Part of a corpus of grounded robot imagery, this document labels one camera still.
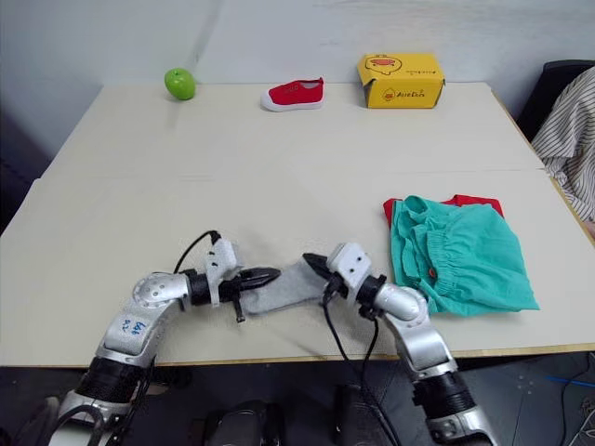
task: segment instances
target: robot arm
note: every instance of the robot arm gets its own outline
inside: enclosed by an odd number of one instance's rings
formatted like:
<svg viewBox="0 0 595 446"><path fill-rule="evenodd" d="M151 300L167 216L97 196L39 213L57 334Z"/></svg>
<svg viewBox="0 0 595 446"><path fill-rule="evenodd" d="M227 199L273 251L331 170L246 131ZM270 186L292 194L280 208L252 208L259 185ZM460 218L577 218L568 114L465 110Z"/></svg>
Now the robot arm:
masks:
<svg viewBox="0 0 595 446"><path fill-rule="evenodd" d="M141 279L124 308L112 320L101 339L87 373L59 408L59 416L79 406L93 406L106 429L125 418L133 394L152 364L166 326L190 306L232 301L236 320L244 320L240 293L274 280L277 269L246 269L231 243L218 234L205 260L206 273L194 269L181 273L154 272ZM88 413L73 419L92 423Z"/></svg>
<svg viewBox="0 0 595 446"><path fill-rule="evenodd" d="M436 442L462 444L482 439L483 444L497 445L493 429L431 323L426 299L418 290L372 276L370 259L357 243L340 244L328 258L311 254L304 258L329 280L328 291L338 292L348 304L361 305L360 315L384 317L413 382L414 404L423 407Z"/></svg>

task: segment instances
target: striped shirt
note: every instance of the striped shirt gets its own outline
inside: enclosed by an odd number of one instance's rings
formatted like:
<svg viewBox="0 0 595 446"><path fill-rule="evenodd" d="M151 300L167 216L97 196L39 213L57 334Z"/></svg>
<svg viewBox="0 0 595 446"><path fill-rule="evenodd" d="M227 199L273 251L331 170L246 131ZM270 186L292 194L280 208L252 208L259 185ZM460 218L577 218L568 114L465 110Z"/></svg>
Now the striped shirt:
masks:
<svg viewBox="0 0 595 446"><path fill-rule="evenodd" d="M582 220L595 220L595 67L558 96L533 147Z"/></svg>

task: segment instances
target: grey sock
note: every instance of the grey sock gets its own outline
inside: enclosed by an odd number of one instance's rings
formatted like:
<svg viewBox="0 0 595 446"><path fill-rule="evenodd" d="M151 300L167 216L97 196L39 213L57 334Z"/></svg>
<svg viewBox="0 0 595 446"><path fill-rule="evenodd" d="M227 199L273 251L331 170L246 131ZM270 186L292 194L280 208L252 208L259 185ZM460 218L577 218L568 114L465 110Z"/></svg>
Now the grey sock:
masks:
<svg viewBox="0 0 595 446"><path fill-rule="evenodd" d="M300 259L268 285L243 292L242 308L248 315L257 315L304 302L320 302L325 286L326 280Z"/></svg>

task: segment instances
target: green apple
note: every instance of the green apple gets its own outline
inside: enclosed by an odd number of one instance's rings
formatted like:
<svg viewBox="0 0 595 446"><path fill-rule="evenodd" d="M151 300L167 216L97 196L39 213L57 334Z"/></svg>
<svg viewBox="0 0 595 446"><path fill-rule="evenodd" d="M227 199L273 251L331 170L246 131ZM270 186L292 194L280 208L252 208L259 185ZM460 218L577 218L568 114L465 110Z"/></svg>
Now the green apple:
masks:
<svg viewBox="0 0 595 446"><path fill-rule="evenodd" d="M183 68L173 68L168 71L165 74L165 86L175 98L186 100L194 96L194 78Z"/></svg>

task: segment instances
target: handwritten label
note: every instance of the handwritten label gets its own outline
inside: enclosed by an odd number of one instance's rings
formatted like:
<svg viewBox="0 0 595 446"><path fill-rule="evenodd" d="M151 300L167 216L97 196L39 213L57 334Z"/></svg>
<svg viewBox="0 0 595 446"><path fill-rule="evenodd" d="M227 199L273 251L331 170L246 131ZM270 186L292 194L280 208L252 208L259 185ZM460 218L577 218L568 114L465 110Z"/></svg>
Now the handwritten label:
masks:
<svg viewBox="0 0 595 446"><path fill-rule="evenodd" d="M130 333L133 335L140 335L142 333L142 330L147 326L145 323L141 321L135 321L134 325L132 326L132 329L130 329L131 324L132 321L130 319L124 319L124 323L122 324L122 331L124 333L128 333L128 331L130 331Z"/></svg>

